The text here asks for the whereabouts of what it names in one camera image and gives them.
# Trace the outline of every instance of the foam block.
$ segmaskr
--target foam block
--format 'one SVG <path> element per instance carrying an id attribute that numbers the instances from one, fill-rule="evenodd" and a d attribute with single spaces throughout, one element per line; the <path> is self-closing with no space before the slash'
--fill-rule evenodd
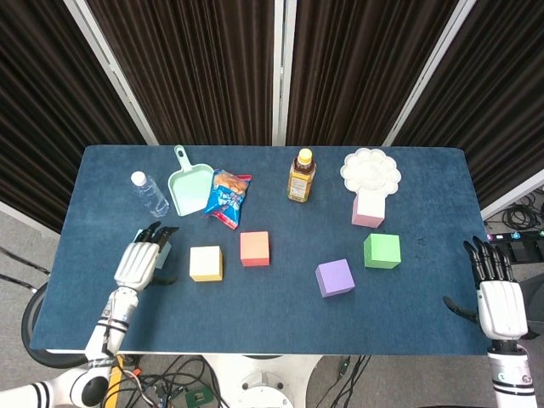
<path id="1" fill-rule="evenodd" d="M 377 228 L 385 218 L 385 195 L 360 191 L 354 200 L 351 224 Z"/>
<path id="2" fill-rule="evenodd" d="M 189 276 L 195 282 L 223 280 L 223 254 L 219 246 L 193 246 L 190 249 Z"/>
<path id="3" fill-rule="evenodd" d="M 270 265 L 268 231 L 240 234 L 240 260 L 244 266 Z"/>
<path id="4" fill-rule="evenodd" d="M 398 235 L 370 234 L 365 239 L 365 266 L 392 269 L 400 264 Z"/>
<path id="5" fill-rule="evenodd" d="M 315 276 L 323 298 L 349 292 L 355 287 L 346 259 L 322 263 L 317 267 Z"/>

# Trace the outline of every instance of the orange cube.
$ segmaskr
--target orange cube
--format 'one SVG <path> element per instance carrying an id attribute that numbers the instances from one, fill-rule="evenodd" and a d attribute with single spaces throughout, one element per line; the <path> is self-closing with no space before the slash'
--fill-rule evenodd
<path id="1" fill-rule="evenodd" d="M 240 234 L 240 259 L 244 266 L 269 266 L 269 233 L 242 232 Z"/>

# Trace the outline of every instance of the bottle label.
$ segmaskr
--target bottle label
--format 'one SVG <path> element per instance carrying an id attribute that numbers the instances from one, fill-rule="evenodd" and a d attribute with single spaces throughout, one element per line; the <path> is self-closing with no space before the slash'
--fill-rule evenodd
<path id="1" fill-rule="evenodd" d="M 291 180 L 291 191 L 289 195 L 299 199 L 303 199 L 306 195 L 307 183 L 300 178 L 293 177 Z"/>

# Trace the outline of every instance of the water bottle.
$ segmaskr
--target water bottle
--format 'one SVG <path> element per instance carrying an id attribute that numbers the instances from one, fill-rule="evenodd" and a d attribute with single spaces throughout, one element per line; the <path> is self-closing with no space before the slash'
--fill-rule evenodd
<path id="1" fill-rule="evenodd" d="M 134 172 L 130 177 L 138 196 L 145 207 L 150 210 L 153 217 L 164 217 L 168 213 L 170 204 L 164 194 L 157 187 L 155 180 L 151 176 L 146 176 L 143 172 Z"/>

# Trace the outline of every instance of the gray carpet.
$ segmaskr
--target gray carpet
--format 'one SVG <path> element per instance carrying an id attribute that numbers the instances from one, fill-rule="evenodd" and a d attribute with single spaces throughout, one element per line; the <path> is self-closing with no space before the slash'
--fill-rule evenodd
<path id="1" fill-rule="evenodd" d="M 502 225 L 492 224 L 494 231 L 506 231 Z M 46 268 L 51 268 L 57 242 L 44 238 L 26 225 L 0 213 L 0 245 L 21 257 Z M 34 269 L 0 254 L 0 271 L 5 275 L 29 281 L 39 287 L 45 277 Z M 542 264 L 514 267 L 520 280 L 542 272 Z M 20 318 L 31 297 L 22 287 L 0 280 L 0 309 L 3 330 L 0 331 L 0 389 L 17 387 L 55 377 L 61 371 L 51 370 L 35 363 L 26 354 L 20 341 Z M 544 337 L 522 342 L 529 350 L 530 366 L 535 382 L 537 399 L 544 401 Z M 172 356 L 145 356 L 145 373 L 159 373 L 173 360 Z M 315 407 L 321 395 L 334 382 L 338 357 L 323 358 L 314 370 L 308 387 L 308 407 Z M 322 407 L 330 405 L 335 390 L 325 399 Z M 418 407 L 425 405 L 495 406 L 490 385 L 486 357 L 409 357 L 374 356 L 362 375 L 350 406 Z M 176 408 L 181 399 L 176 400 Z"/>

